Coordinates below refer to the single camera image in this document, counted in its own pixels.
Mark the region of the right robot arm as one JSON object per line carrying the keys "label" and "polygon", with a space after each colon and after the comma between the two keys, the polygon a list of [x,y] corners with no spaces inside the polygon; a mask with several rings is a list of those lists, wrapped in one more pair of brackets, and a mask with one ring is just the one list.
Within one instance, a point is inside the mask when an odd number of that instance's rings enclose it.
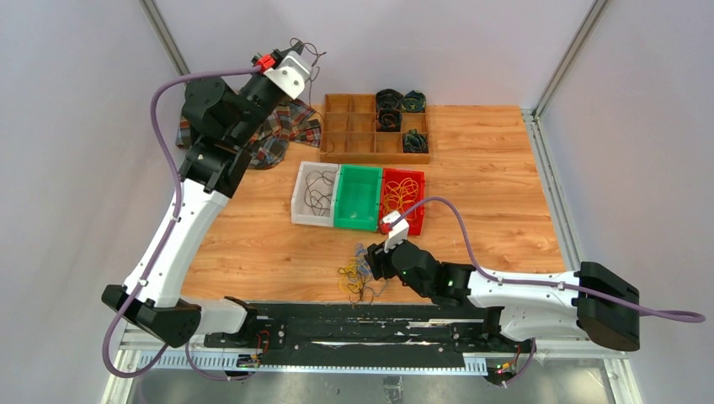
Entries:
{"label": "right robot arm", "polygon": [[483,343],[494,351],[532,338],[588,338],[601,347],[640,348],[640,316],[611,297],[636,304],[638,289],[596,262],[555,274],[516,274],[440,262],[404,241],[391,249],[368,246],[375,279],[397,277],[437,306],[485,310]]}

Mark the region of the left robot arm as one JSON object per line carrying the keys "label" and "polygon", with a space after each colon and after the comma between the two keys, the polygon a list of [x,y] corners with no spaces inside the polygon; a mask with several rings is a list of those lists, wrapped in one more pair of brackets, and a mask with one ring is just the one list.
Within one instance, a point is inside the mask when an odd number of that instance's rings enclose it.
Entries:
{"label": "left robot arm", "polygon": [[[182,296],[200,244],[248,170],[253,134],[280,103],[304,88],[302,82],[293,89],[281,86],[270,72],[257,68],[235,73],[250,76],[237,91],[227,85],[229,73],[224,71],[181,76],[152,95],[152,128],[168,161],[173,198],[139,263],[122,284],[107,285],[101,301],[116,313],[112,327],[124,319],[165,347],[180,348],[202,332],[223,332],[239,348],[251,346],[258,336],[258,325],[248,319],[249,309],[240,300],[201,302]],[[157,104],[179,84],[185,86],[182,114],[194,141],[184,160],[176,163],[157,122]]]}

